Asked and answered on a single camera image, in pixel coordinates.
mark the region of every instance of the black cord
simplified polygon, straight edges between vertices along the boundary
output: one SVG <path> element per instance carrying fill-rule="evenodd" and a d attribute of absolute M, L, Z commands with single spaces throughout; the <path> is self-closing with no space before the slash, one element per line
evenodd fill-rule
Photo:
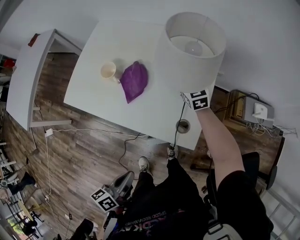
<path fill-rule="evenodd" d="M 57 219 L 58 219 L 58 221 L 60 222 L 60 224 L 63 225 L 63 223 L 60 221 L 59 215 L 55 212 L 52 203 L 51 203 L 51 202 L 48 202 L 48 203 L 51 205 L 52 210 L 53 210 L 53 213 L 57 216 Z"/>
<path fill-rule="evenodd" d="M 58 199 L 58 200 L 60 200 L 60 202 L 62 203 L 62 205 L 64 205 L 64 207 L 67 209 L 67 211 L 69 212 L 69 215 L 71 214 L 71 212 L 69 211 L 69 209 L 65 206 L 65 204 L 63 203 L 63 201 L 57 196 L 57 194 L 55 193 L 55 192 L 53 192 L 54 193 L 54 195 L 56 196 L 56 198 Z"/>
<path fill-rule="evenodd" d="M 39 114 L 41 115 L 41 119 L 42 119 L 42 121 L 43 121 L 43 115 L 42 115 L 42 112 L 41 112 L 41 110 L 39 110 Z"/>
<path fill-rule="evenodd" d="M 242 96 L 242 97 L 239 97 L 237 98 L 236 100 L 232 101 L 228 106 L 226 107 L 221 107 L 219 108 L 218 110 L 214 111 L 214 113 L 218 113 L 218 112 L 221 112 L 221 111 L 224 111 L 224 110 L 227 110 L 229 107 L 231 107 L 232 104 L 234 104 L 236 101 L 242 99 L 242 98 L 245 98 L 245 97 L 249 97 L 251 95 L 256 95 L 257 96 L 257 99 L 259 100 L 259 96 L 256 94 L 256 93 L 250 93 L 250 94 L 247 94 L 245 96 Z"/>
<path fill-rule="evenodd" d="M 177 135 L 177 132 L 178 132 L 178 127 L 179 127 L 179 124 L 180 124 L 180 121 L 181 121 L 181 118 L 182 118 L 182 114 L 183 114 L 183 110 L 184 110 L 185 105 L 186 105 L 186 102 L 183 103 L 181 115 L 180 115 L 180 118 L 179 118 L 179 121 L 178 121 L 178 125 L 177 125 L 177 127 L 176 127 L 175 140 L 174 140 L 174 148 L 175 148 L 175 146 L 176 146 L 176 135 Z"/>
<path fill-rule="evenodd" d="M 210 159 L 210 169 L 209 169 L 209 173 L 208 173 L 208 175 L 209 175 L 209 177 L 210 177 L 210 183 L 212 184 L 211 174 L 210 174 L 210 173 L 211 173 L 211 165 L 212 165 L 212 158 Z M 216 203 L 216 205 L 217 205 L 217 198 L 216 198 L 216 194 L 215 194 L 214 187 L 212 186 L 211 189 L 212 189 L 212 193 L 213 193 L 213 195 L 214 195 L 215 203 Z"/>
<path fill-rule="evenodd" d="M 126 154 L 126 142 L 127 142 L 127 141 L 133 141 L 133 140 L 137 139 L 138 136 L 139 136 L 140 134 L 141 134 L 141 133 L 139 133 L 139 134 L 138 134 L 135 138 L 133 138 L 133 139 L 127 139 L 127 140 L 124 141 L 124 153 L 123 153 L 123 155 L 119 158 L 118 163 L 119 163 L 122 167 L 124 167 L 124 168 L 126 169 L 126 171 L 128 171 L 128 169 L 120 162 L 121 159 L 122 159 L 122 157 L 124 157 L 124 155 Z"/>
<path fill-rule="evenodd" d="M 28 164 L 25 164 L 23 167 L 21 167 L 20 169 L 18 169 L 18 170 L 15 170 L 14 172 L 16 173 L 16 172 L 18 172 L 18 171 L 20 171 L 20 170 L 22 170 L 24 167 L 26 167 Z"/>
<path fill-rule="evenodd" d="M 66 235 L 65 235 L 65 240 L 66 240 L 66 238 L 67 238 L 67 233 L 68 233 L 68 231 L 69 231 L 70 222 L 71 222 L 71 219 L 69 218 L 69 224 L 67 225 L 67 232 L 66 232 Z"/>
<path fill-rule="evenodd" d="M 34 172 L 34 170 L 33 170 L 33 167 L 32 167 L 32 165 L 31 165 L 31 162 L 29 161 L 29 159 L 28 159 L 28 162 L 29 162 L 30 167 L 31 167 L 31 170 L 32 170 L 32 172 L 33 172 L 34 180 L 36 181 L 36 183 L 38 184 L 39 188 L 41 189 L 42 194 L 43 194 L 44 196 L 46 196 L 46 195 L 44 194 L 43 190 L 42 190 L 41 185 L 40 185 L 39 182 L 38 182 L 38 178 L 37 178 L 37 176 L 36 176 L 36 174 L 35 174 L 35 172 Z"/>

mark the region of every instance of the light bulb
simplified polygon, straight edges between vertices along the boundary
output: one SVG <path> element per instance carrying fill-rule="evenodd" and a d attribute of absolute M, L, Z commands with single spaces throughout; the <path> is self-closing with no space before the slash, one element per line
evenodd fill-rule
<path fill-rule="evenodd" d="M 190 41 L 185 45 L 184 51 L 194 56 L 201 56 L 203 49 L 198 42 Z"/>

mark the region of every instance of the purple cloth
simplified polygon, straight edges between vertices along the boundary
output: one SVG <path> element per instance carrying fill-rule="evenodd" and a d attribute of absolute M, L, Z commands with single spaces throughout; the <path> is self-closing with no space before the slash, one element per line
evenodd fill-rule
<path fill-rule="evenodd" d="M 132 102 L 144 92 L 148 84 L 148 72 L 143 64 L 135 61 L 125 69 L 120 82 L 125 92 L 127 103 Z"/>

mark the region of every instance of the white lamp shade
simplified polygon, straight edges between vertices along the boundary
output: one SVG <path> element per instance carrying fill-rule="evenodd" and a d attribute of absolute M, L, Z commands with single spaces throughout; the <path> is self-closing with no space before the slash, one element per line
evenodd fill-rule
<path fill-rule="evenodd" d="M 185 52 L 172 41 L 182 36 L 199 42 L 211 54 L 195 56 Z M 224 31 L 210 18 L 198 13 L 178 13 L 167 21 L 157 43 L 155 74 L 177 92 L 201 91 L 216 79 L 225 47 Z"/>

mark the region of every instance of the cream mug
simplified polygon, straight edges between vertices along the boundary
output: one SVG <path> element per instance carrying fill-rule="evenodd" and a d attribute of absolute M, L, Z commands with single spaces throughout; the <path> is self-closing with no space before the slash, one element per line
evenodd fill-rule
<path fill-rule="evenodd" d="M 117 69 L 117 66 L 113 62 L 106 62 L 101 67 L 100 73 L 104 79 L 120 83 L 122 73 Z"/>

